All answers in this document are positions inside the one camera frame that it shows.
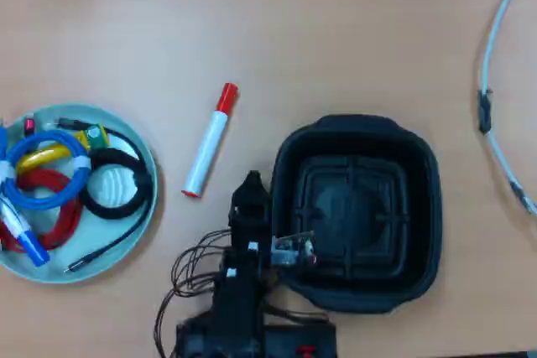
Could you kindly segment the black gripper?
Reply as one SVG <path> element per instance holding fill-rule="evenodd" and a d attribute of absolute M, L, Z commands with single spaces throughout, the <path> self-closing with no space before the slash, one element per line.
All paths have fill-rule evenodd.
<path fill-rule="evenodd" d="M 248 201 L 253 186 L 254 202 Z M 256 243 L 258 252 L 268 252 L 271 243 L 269 221 L 270 194 L 263 185 L 259 171 L 249 171 L 232 193 L 229 213 L 231 245 L 237 252 L 247 252 Z"/>

